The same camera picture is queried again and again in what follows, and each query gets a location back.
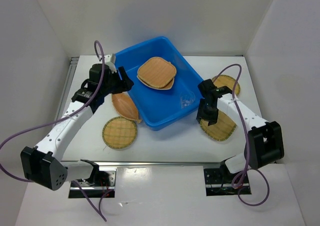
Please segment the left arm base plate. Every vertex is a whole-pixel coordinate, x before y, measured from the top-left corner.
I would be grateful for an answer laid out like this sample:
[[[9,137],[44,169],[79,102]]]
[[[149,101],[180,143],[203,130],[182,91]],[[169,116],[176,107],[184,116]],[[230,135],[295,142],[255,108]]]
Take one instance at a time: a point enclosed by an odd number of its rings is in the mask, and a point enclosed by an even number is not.
[[[67,170],[67,181],[70,182],[69,198],[84,198],[79,186],[89,198],[100,198],[107,192],[107,198],[115,196],[117,168],[113,166],[99,166],[99,170],[90,178],[92,168],[73,167]]]

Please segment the rounded square brown woven tray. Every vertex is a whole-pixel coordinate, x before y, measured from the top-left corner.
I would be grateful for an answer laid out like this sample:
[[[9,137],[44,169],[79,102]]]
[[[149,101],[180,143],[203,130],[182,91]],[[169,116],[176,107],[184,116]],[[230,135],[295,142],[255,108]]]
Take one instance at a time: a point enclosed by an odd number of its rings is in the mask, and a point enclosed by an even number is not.
[[[155,88],[167,85],[177,74],[176,67],[161,57],[152,57],[138,68],[137,78]]]

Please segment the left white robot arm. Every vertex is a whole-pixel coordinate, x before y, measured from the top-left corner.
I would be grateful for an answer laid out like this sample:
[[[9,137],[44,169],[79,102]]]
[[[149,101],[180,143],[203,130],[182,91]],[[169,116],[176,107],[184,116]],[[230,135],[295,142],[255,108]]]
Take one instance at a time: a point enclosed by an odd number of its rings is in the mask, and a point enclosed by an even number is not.
[[[98,164],[87,159],[63,164],[63,155],[78,131],[104,103],[105,97],[127,92],[133,85],[124,67],[113,72],[107,65],[92,65],[89,78],[72,96],[63,118],[36,146],[22,150],[20,157],[25,178],[53,191],[66,181],[78,179],[87,185],[96,185],[100,179]]]

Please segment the triangular brown woven basket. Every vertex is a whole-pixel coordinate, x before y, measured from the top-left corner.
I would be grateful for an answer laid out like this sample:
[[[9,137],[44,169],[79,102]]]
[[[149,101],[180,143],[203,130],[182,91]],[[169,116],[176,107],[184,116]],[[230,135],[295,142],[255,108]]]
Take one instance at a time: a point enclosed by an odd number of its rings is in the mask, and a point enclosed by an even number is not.
[[[149,88],[152,88],[152,89],[155,89],[155,90],[170,90],[173,85],[174,85],[174,81],[175,79],[173,78],[167,85],[165,85],[164,87],[162,88],[155,88],[155,87],[152,87],[151,85],[147,84],[146,82],[144,82],[143,80],[141,80],[140,78],[138,78],[140,80],[141,83],[143,83],[145,86],[149,87]]]

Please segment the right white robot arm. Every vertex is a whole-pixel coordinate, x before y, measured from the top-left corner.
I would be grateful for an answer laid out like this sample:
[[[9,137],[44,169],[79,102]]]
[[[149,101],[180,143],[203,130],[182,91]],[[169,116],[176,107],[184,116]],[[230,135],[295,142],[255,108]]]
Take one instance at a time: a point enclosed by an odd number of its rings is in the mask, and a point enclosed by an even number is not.
[[[256,115],[232,90],[217,87],[211,79],[198,85],[202,95],[196,119],[206,134],[216,141],[228,139],[236,127],[244,130],[244,151],[223,160],[219,166],[222,181],[239,183],[244,169],[259,169],[284,157],[281,126]]]

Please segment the round bamboo tray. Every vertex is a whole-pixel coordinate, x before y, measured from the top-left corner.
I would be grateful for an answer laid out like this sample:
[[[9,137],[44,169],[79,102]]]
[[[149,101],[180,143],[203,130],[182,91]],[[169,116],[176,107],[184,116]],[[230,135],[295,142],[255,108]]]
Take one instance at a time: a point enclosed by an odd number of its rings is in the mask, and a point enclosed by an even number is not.
[[[102,129],[102,139],[106,146],[123,150],[133,144],[137,138],[137,125],[124,117],[110,119]]]
[[[220,75],[220,76],[215,76],[211,79],[213,81],[213,84],[217,87],[222,87],[222,86],[227,86],[231,90],[234,87],[234,84],[236,83],[235,78],[228,76],[228,75]]]

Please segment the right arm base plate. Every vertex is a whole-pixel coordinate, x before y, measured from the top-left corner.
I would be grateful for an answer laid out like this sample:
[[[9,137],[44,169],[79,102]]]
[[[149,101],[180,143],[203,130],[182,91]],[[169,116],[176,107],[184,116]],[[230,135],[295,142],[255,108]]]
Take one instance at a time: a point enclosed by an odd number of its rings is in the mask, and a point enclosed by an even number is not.
[[[204,168],[203,174],[207,196],[237,195],[238,192],[240,194],[251,194],[247,175],[241,186],[234,189],[231,185],[231,180],[224,179],[218,168]]]

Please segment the square bamboo tray green rim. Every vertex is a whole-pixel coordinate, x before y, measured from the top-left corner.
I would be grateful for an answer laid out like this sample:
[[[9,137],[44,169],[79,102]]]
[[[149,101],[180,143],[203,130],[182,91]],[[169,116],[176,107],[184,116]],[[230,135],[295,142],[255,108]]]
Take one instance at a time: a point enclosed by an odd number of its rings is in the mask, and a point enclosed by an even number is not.
[[[229,118],[225,113],[219,111],[217,123],[210,125],[209,122],[205,120],[200,121],[200,127],[215,141],[226,141],[235,131],[237,125]]]

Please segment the clear drinking glass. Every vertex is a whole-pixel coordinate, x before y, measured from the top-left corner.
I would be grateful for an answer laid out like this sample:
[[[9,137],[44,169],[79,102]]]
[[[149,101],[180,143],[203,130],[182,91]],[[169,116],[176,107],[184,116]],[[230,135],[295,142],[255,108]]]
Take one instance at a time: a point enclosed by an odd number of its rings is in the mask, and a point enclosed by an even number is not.
[[[190,106],[191,104],[193,104],[195,99],[196,99],[196,96],[192,91],[189,91],[189,90],[182,91],[179,95],[181,109],[184,109]]]

